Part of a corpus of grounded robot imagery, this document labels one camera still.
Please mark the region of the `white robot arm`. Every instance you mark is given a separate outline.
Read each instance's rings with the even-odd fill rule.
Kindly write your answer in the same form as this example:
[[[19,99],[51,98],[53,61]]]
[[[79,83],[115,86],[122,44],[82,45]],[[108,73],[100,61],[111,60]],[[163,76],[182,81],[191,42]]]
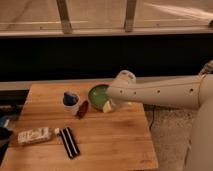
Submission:
[[[106,94],[106,113],[125,102],[197,109],[183,171],[213,171],[213,60],[197,75],[147,83],[137,83],[132,72],[122,70]]]

